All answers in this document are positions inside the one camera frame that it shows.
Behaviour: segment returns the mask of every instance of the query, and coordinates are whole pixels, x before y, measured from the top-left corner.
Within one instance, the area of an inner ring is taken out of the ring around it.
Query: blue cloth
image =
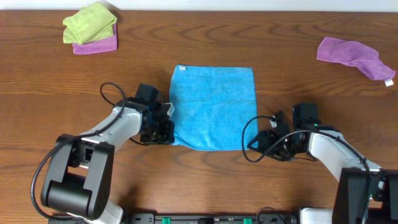
[[[175,107],[173,145],[204,151],[241,150],[243,127],[257,116],[253,70],[177,65],[170,102]],[[255,120],[246,129],[245,144],[257,133]]]

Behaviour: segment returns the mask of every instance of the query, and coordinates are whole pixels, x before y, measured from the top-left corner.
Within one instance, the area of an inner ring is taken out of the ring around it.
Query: brown tabletop
[[[316,59],[329,36],[373,47],[397,70],[398,14],[119,11],[117,51],[74,55],[62,42],[62,20],[74,13],[0,11],[0,223],[46,222],[30,202],[33,173],[60,134],[87,131],[110,114],[103,82],[128,95],[151,84],[168,99],[176,64],[252,67],[258,114],[283,110],[291,119],[292,105],[315,102],[322,122],[360,153],[398,168],[398,85]],[[251,164],[241,151],[127,142],[115,156],[111,199],[129,212],[256,213],[331,208],[337,186],[321,162]]]

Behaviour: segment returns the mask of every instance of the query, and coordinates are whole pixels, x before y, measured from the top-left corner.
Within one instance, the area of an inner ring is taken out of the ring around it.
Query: yellow-green cloth
[[[63,31],[63,43],[84,44],[110,37],[113,35],[112,25],[116,20],[101,3],[93,3],[63,20],[63,25],[67,26]]]

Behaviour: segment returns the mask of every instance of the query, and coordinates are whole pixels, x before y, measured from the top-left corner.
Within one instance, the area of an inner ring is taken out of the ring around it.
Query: crumpled purple cloth
[[[85,44],[73,44],[73,53],[77,55],[96,54],[118,49],[118,32],[116,24],[113,24],[113,36],[102,40],[96,40]]]
[[[396,74],[380,61],[377,50],[357,41],[325,37],[319,45],[317,59],[357,67],[371,80],[387,80]]]

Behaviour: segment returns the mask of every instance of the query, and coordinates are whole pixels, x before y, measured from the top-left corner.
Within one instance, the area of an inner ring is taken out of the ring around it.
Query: folded towel
[[[102,40],[92,41],[82,45],[73,44],[73,53],[77,55],[109,52],[118,49],[118,33],[116,24],[113,24],[114,35]]]
[[[325,37],[319,45],[317,59],[357,67],[371,80],[388,80],[396,74],[380,61],[377,50],[357,41]]]
[[[63,42],[83,44],[110,37],[116,20],[101,3],[93,3],[63,20],[63,25],[67,26],[63,32]]]
[[[257,116],[251,68],[177,65],[170,85],[174,145],[205,151],[241,149],[244,125]],[[258,133],[254,120],[245,142]]]

